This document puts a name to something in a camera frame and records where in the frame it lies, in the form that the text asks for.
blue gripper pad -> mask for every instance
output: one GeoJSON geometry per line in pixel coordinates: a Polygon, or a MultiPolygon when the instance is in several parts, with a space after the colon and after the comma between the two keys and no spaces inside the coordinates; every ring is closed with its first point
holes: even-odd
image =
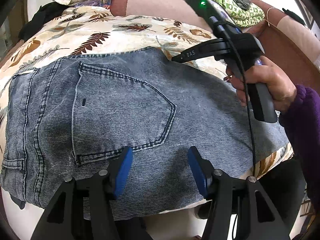
{"type": "Polygon", "coordinates": [[[132,148],[125,147],[119,158],[122,158],[123,160],[116,176],[115,190],[113,193],[115,199],[117,199],[124,190],[133,159],[132,148]]]}
{"type": "Polygon", "coordinates": [[[212,183],[213,166],[208,160],[202,159],[196,147],[192,146],[188,150],[188,162],[196,181],[199,193],[204,197],[208,197],[208,187],[212,183]]]}

back pocket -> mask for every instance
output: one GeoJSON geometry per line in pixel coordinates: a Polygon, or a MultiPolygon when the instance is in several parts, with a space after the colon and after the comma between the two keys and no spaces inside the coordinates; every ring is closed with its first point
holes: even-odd
{"type": "Polygon", "coordinates": [[[173,104],[147,82],[108,68],[80,63],[72,110],[77,165],[108,159],[125,146],[134,151],[163,143],[173,104]]]}

beige string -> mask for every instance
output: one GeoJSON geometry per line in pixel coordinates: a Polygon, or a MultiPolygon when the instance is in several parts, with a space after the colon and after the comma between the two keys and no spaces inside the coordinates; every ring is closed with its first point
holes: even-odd
{"type": "Polygon", "coordinates": [[[275,7],[271,7],[271,8],[269,8],[268,9],[268,11],[267,11],[267,22],[268,22],[268,26],[270,27],[270,22],[269,22],[269,19],[268,19],[268,12],[269,12],[269,10],[270,9],[276,9],[275,7]]]}

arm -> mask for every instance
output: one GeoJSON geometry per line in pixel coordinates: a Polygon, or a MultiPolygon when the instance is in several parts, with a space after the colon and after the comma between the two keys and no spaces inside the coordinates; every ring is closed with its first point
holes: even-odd
{"type": "MultiPolygon", "coordinates": [[[[248,83],[267,84],[279,123],[284,127],[293,151],[301,163],[308,184],[308,196],[317,212],[320,211],[320,97],[311,88],[295,86],[284,71],[266,57],[264,65],[252,66],[245,72],[248,83]]],[[[233,73],[227,68],[227,74],[233,73]]],[[[244,84],[232,76],[232,86],[242,106],[246,106],[244,84]]]]}
{"type": "Polygon", "coordinates": [[[295,155],[300,160],[308,184],[308,196],[320,210],[320,97],[311,88],[298,85],[297,96],[288,111],[281,114],[284,127],[295,155]]]}

jeans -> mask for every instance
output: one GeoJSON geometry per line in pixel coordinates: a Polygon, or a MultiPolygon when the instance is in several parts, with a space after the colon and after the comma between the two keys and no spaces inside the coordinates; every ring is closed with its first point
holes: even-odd
{"type": "MultiPolygon", "coordinates": [[[[156,48],[63,57],[16,75],[7,118],[0,183],[43,208],[65,176],[92,176],[124,146],[134,154],[124,192],[111,203],[116,220],[201,200],[190,146],[230,176],[252,166],[247,113],[235,90],[156,48]]],[[[257,161],[288,143],[278,123],[252,119],[257,161]]]]}

